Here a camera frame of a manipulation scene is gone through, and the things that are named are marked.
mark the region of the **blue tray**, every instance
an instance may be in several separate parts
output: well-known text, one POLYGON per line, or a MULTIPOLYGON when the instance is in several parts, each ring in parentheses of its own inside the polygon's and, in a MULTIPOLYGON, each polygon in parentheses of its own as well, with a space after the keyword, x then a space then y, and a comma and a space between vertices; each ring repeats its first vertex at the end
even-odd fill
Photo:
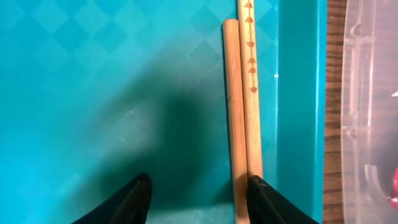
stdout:
MULTIPOLYGON (((326 0, 256 0, 264 178, 322 220, 326 0)), ((70 223, 140 172, 148 223, 232 223, 235 0, 0 1, 0 211, 70 223)))

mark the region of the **transparent plastic box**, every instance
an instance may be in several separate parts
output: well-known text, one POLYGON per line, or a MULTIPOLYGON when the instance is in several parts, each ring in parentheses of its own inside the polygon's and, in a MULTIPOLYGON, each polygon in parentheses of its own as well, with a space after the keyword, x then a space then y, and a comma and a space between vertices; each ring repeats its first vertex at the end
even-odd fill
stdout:
POLYGON ((348 1, 343 61, 345 223, 398 223, 398 1, 348 1))

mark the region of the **teal surface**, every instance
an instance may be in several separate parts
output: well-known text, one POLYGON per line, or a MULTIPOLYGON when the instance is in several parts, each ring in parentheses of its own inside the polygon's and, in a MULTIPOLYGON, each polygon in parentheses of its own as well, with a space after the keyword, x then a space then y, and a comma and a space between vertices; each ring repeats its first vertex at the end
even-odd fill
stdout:
MULTIPOLYGON (((326 1, 255 4, 264 178, 320 221, 326 1)), ((0 0, 2 222, 70 223, 148 172, 148 223, 233 223, 235 17, 235 0, 0 0)))

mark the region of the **pair of chopsticks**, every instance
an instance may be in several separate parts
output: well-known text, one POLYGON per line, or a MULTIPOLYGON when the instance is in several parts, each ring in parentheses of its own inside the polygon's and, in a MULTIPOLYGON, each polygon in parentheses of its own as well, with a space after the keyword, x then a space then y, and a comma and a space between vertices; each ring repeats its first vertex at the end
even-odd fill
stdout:
POLYGON ((223 24, 235 222, 250 223, 248 177, 262 177, 254 0, 238 0, 238 17, 223 24))

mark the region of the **decorative marking on chopstick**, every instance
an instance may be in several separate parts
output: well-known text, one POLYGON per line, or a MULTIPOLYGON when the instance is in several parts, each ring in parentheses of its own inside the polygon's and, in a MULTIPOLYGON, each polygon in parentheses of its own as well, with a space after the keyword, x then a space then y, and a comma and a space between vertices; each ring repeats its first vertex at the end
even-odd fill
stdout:
POLYGON ((255 41, 253 41, 253 36, 252 36, 252 24, 254 24, 254 19, 251 17, 251 9, 253 8, 253 4, 251 3, 251 0, 248 0, 248 2, 244 5, 244 7, 246 7, 249 11, 249 17, 246 18, 245 22, 249 23, 249 35, 250 35, 250 41, 247 42, 246 44, 248 45, 248 47, 250 47, 250 59, 248 61, 248 63, 251 64, 251 68, 249 69, 249 73, 251 74, 251 85, 252 87, 250 87, 250 91, 252 93, 257 92, 258 88, 256 87, 256 79, 254 78, 254 75, 257 73, 257 70, 254 68, 254 64, 256 63, 256 59, 253 57, 253 47, 256 46, 255 41))

